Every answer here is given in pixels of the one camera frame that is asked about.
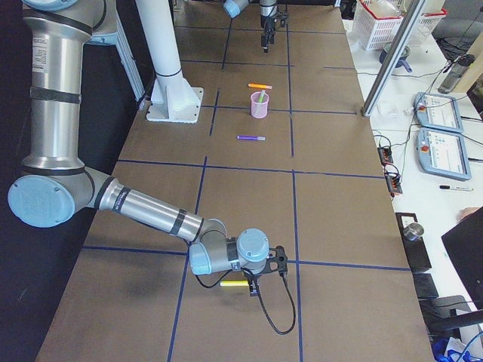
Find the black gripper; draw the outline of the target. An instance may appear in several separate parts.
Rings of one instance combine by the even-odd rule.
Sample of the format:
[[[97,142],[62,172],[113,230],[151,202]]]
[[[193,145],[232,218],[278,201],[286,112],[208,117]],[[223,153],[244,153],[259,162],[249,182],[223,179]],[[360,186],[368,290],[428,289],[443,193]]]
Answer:
[[[259,276],[258,275],[247,275],[248,286],[250,290],[250,297],[256,297],[259,292]]]
[[[260,37],[260,43],[264,52],[268,51],[268,45],[275,43],[275,23],[275,17],[262,17],[263,34]]]

